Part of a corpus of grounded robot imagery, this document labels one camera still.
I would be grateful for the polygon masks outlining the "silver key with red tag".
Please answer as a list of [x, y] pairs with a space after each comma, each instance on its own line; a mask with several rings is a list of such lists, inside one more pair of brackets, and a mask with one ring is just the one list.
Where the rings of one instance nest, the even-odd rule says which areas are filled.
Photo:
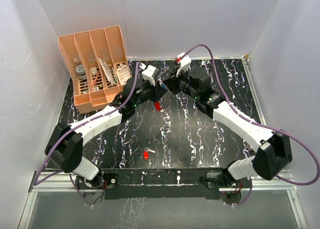
[[148, 161], [148, 160], [149, 160], [149, 158], [150, 158], [150, 155], [149, 155], [149, 154], [150, 154], [150, 153], [155, 154], [156, 151], [153, 150], [153, 149], [151, 149], [151, 148], [149, 148], [149, 147], [145, 147], [144, 150], [143, 150], [143, 159], [144, 159], [145, 161]]

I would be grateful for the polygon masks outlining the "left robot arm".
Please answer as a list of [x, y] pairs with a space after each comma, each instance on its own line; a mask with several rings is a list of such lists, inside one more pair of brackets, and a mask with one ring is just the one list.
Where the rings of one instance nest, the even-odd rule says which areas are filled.
[[86, 185], [97, 189], [103, 184], [102, 170], [83, 156], [83, 147], [106, 130], [126, 122], [136, 107], [146, 101], [158, 102], [167, 92], [156, 81], [129, 79], [123, 90], [104, 109], [81, 121], [58, 123], [45, 148], [45, 155], [64, 173], [83, 178]]

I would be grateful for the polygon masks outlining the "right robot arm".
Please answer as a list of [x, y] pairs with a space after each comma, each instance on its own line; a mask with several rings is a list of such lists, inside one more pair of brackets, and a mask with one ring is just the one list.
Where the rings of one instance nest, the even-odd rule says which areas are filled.
[[233, 188], [247, 177], [260, 176], [270, 181], [293, 160], [289, 137], [256, 126], [254, 119], [238, 109], [232, 110], [225, 97], [213, 90], [207, 74], [191, 76], [187, 72], [180, 75], [171, 73], [163, 83], [173, 94], [183, 92], [194, 98], [196, 107], [203, 114], [227, 126], [255, 152], [254, 156], [231, 162], [209, 182]]

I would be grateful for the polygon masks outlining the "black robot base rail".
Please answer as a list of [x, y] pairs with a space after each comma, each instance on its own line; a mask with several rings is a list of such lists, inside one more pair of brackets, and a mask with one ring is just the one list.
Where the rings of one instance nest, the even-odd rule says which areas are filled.
[[104, 169], [95, 186], [81, 176], [75, 185], [85, 193], [101, 193], [106, 200], [127, 198], [205, 198], [228, 203], [239, 202], [242, 192], [250, 188], [248, 179], [227, 186], [218, 182], [221, 168], [126, 168]]

